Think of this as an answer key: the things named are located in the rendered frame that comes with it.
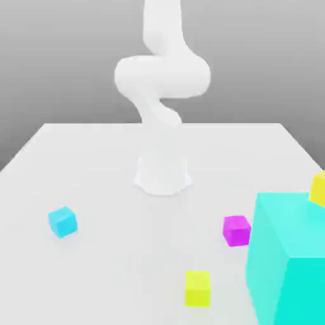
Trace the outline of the small magenta cube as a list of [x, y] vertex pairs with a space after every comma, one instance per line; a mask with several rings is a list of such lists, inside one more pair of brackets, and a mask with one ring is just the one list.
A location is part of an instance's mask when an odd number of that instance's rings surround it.
[[249, 244], [251, 225], [243, 215], [226, 216], [223, 219], [223, 236], [230, 247]]

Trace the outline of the small blue cube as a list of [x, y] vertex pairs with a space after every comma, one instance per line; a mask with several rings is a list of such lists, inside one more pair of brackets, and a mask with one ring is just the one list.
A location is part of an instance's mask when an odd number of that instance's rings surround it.
[[58, 238], [63, 238], [77, 230], [75, 213], [68, 207], [62, 207], [48, 214], [50, 228]]

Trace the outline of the small lime cube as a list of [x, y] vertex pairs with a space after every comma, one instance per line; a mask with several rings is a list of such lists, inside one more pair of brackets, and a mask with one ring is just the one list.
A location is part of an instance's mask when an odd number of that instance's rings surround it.
[[207, 271], [186, 271], [185, 306], [209, 307], [211, 301], [211, 281]]

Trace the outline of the small yellow cube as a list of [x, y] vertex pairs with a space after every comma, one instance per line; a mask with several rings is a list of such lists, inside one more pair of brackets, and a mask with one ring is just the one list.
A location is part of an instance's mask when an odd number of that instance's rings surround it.
[[325, 208], [325, 169], [314, 176], [308, 199]]

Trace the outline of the large turquoise box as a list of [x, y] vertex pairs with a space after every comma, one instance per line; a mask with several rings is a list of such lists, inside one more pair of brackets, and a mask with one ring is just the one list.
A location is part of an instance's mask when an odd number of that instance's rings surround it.
[[258, 325], [325, 325], [325, 208], [308, 193], [257, 195], [246, 284]]

